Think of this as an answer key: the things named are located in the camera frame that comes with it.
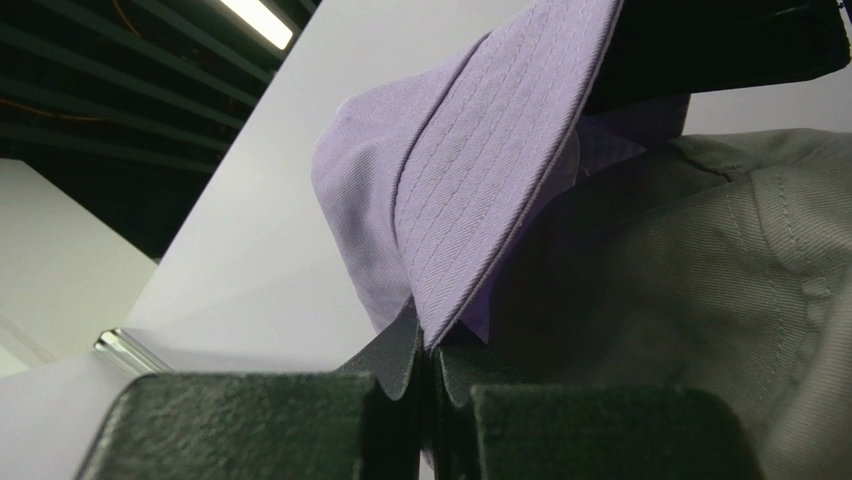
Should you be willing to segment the lavender hat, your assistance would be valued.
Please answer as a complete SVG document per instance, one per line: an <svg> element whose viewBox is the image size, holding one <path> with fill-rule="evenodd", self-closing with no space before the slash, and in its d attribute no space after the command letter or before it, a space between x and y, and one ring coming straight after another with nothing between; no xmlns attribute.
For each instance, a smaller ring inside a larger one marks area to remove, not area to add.
<svg viewBox="0 0 852 480"><path fill-rule="evenodd" d="M506 253L557 195L677 136L685 101L585 107L629 1L538 1L431 70L355 95L311 179L376 331L413 303L427 346L488 329Z"/></svg>

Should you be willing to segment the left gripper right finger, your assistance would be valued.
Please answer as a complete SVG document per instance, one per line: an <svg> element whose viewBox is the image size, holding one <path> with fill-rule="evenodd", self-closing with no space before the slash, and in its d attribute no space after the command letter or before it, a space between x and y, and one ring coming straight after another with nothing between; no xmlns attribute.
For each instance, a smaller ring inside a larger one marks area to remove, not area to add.
<svg viewBox="0 0 852 480"><path fill-rule="evenodd" d="M759 479L739 420L683 387L529 383L476 336L433 355L440 479Z"/></svg>

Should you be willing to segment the grey hat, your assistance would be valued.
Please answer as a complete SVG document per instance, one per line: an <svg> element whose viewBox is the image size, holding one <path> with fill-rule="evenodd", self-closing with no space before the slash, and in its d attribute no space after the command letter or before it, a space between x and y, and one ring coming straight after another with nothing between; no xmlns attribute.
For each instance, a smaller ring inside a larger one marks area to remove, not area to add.
<svg viewBox="0 0 852 480"><path fill-rule="evenodd" d="M548 201L489 343L546 381L722 399L767 477L851 475L851 137L684 136Z"/></svg>

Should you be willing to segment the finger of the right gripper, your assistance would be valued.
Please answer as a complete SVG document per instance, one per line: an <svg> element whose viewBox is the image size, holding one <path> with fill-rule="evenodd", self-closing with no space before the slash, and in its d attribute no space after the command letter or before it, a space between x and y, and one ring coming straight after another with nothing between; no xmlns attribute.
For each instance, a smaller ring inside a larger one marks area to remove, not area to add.
<svg viewBox="0 0 852 480"><path fill-rule="evenodd" d="M851 60L841 9L825 0L626 1L585 110L836 72Z"/></svg>

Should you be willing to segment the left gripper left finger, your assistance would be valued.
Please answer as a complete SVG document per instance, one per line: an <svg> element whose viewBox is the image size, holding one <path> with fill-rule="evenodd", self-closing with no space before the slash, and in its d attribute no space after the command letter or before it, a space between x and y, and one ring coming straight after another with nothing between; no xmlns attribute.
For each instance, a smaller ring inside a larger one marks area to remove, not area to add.
<svg viewBox="0 0 852 480"><path fill-rule="evenodd" d="M412 302L322 373L152 373L108 410L80 479L414 479L422 332Z"/></svg>

